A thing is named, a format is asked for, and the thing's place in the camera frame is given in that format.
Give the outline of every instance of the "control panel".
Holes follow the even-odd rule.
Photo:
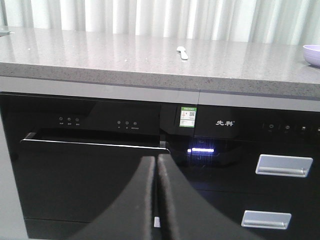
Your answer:
[[[158,103],[95,101],[87,114],[73,114],[72,111],[56,114],[55,125],[68,129],[157,135],[160,109]]]
[[[320,112],[200,105],[194,134],[216,139],[318,143]]]

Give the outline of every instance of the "dishwasher door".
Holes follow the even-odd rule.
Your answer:
[[[61,138],[48,132],[52,130],[29,133],[20,141],[18,157],[12,160],[29,238],[63,240],[77,234],[79,239],[77,232],[97,220],[101,225],[103,215],[108,215],[108,209],[114,208],[122,194],[127,197],[116,217],[144,218],[145,195],[149,195],[146,201],[152,202],[149,192],[153,178],[150,182],[147,175],[142,176],[134,186],[131,181],[141,178],[135,177],[137,172],[144,174],[139,170],[141,164],[148,165],[146,160],[142,163],[143,156],[157,156],[168,150],[152,146],[154,142],[97,143],[92,138]],[[124,193],[129,185],[131,193]]]

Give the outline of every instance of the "gray countertop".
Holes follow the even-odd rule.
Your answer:
[[[320,100],[302,46],[1,29],[14,33],[0,37],[0,76]]]

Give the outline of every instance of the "dishwasher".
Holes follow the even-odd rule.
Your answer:
[[[29,238],[320,236],[319,112],[10,92],[0,107]]]

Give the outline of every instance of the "green label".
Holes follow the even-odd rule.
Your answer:
[[[194,128],[196,123],[196,107],[183,106],[180,113],[180,127]]]

